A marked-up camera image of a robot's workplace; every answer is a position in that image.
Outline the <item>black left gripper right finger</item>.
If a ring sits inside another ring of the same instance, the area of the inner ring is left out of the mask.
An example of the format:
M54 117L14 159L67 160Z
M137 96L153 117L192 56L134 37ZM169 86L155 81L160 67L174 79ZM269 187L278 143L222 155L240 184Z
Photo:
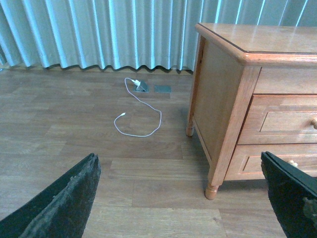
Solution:
M288 238L317 236L317 179L266 151L261 168L274 213Z

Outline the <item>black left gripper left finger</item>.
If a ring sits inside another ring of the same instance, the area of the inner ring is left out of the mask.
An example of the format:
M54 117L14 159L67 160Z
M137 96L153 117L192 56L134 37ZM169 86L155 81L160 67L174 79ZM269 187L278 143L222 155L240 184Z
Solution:
M91 153L0 222L2 238L80 238L96 196L101 165Z

